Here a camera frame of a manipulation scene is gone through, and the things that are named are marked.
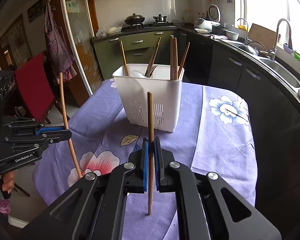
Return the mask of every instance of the window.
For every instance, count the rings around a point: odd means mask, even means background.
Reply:
[[[244,16],[247,21],[276,31],[278,21],[290,21],[293,49],[300,53],[300,2],[299,0],[245,0]],[[279,27],[281,43],[287,43],[288,27],[282,22]]]

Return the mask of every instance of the baseboard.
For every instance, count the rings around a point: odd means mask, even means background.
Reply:
[[[20,219],[11,217],[11,216],[8,216],[8,221],[9,221],[10,225],[17,227],[17,228],[24,228],[28,224],[28,222],[25,222],[23,220],[20,220]]]

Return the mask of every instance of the wall picture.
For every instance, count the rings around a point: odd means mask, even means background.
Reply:
[[[39,0],[28,9],[29,22],[32,22],[34,19],[36,19],[43,13],[44,13],[43,0]]]

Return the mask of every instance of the cutting board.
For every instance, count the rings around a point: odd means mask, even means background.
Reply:
[[[248,33],[248,37],[252,41],[262,43],[267,50],[273,49],[275,32],[265,27],[253,23]]]

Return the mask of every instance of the floral tablecloth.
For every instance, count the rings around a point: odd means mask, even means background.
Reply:
[[[147,128],[130,124],[116,84],[106,81],[70,119],[82,174],[102,175],[141,148]],[[155,130],[162,148],[195,172],[216,171],[252,205],[257,163],[247,104],[228,90],[183,83],[178,125],[173,133]],[[36,189],[51,204],[77,180],[67,142],[52,144],[33,173]],[[177,239],[174,193],[154,192],[147,216],[147,193],[127,198],[122,239]]]

